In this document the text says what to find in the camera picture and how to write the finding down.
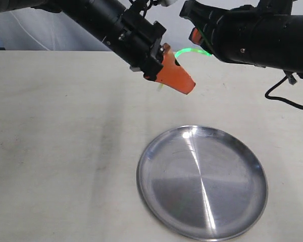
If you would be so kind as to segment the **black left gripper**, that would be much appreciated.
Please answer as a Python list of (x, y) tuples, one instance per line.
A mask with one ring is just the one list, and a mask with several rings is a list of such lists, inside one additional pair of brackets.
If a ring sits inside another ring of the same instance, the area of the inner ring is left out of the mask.
[(154, 1), (131, 1), (131, 6), (118, 17), (103, 43), (134, 72), (142, 72), (146, 80), (164, 84), (185, 95), (195, 82), (179, 64), (169, 44), (161, 45), (166, 28), (145, 16)]

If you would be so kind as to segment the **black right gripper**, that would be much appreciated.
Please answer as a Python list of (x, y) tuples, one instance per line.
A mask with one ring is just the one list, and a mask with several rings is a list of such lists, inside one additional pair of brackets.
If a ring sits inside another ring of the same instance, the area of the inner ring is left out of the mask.
[(231, 62), (226, 44), (231, 38), (231, 10), (185, 1), (179, 16), (189, 20), (194, 28), (189, 40), (222, 62)]

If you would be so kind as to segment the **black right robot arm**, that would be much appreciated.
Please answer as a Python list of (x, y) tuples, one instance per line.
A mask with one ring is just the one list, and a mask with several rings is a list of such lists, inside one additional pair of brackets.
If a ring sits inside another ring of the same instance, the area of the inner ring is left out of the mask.
[(189, 40), (225, 63), (296, 73), (303, 79), (303, 15), (292, 1), (259, 1), (226, 10), (185, 1), (179, 14), (194, 28)]

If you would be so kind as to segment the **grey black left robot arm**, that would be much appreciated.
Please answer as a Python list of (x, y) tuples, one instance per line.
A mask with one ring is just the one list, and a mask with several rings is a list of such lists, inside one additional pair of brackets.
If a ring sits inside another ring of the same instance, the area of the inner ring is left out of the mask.
[(126, 8), (119, 1), (0, 1), (0, 13), (24, 8), (63, 12), (128, 63), (132, 71), (189, 94), (195, 87), (194, 80), (179, 64), (170, 45), (161, 43), (166, 28), (145, 18), (151, 7), (168, 7), (173, 1), (130, 3)]

